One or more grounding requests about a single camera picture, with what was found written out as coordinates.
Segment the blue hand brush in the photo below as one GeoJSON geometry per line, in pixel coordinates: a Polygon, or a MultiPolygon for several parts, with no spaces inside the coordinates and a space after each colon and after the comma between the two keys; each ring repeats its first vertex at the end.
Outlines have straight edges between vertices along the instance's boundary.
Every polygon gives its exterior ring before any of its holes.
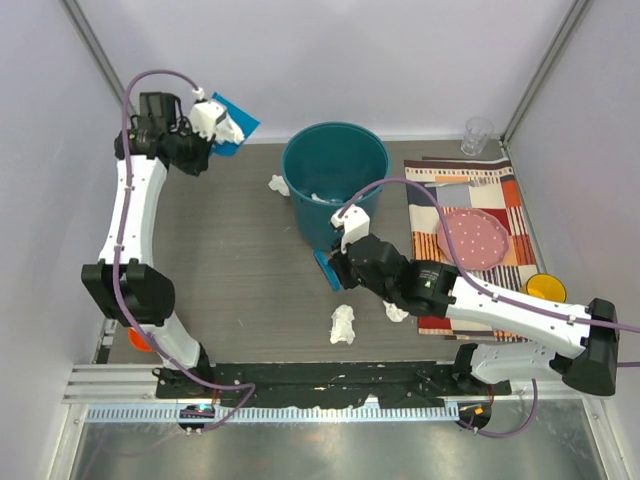
{"type": "Polygon", "coordinates": [[[330,288],[334,292],[338,292],[342,289],[342,285],[339,281],[339,278],[333,268],[330,266],[329,260],[330,257],[328,254],[321,250],[314,250],[313,256],[318,264],[320,270],[322,271],[324,277],[326,278],[330,288]]]}

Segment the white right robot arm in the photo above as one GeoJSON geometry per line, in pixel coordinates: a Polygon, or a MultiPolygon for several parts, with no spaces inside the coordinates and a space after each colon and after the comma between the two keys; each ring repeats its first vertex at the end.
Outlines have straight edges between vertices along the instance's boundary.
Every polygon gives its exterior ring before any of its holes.
{"type": "Polygon", "coordinates": [[[613,303],[554,303],[486,283],[458,268],[409,260],[373,234],[331,247],[328,260],[344,289],[364,287],[416,317],[484,323],[524,338],[522,344],[459,348],[451,380],[465,395],[485,385],[558,377],[585,394],[616,391],[619,334],[613,303]]]}

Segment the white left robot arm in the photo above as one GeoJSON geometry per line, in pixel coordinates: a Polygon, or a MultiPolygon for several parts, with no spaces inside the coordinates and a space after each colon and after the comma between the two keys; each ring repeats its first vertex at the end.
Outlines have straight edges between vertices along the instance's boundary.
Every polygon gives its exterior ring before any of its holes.
{"type": "Polygon", "coordinates": [[[154,267],[153,233],[170,167],[203,165],[209,144],[170,93],[140,94],[129,121],[114,141],[118,183],[107,238],[97,261],[83,266],[81,281],[107,319],[161,357],[153,371],[157,397],[200,399],[212,389],[213,369],[177,317],[173,282],[154,267]]]}

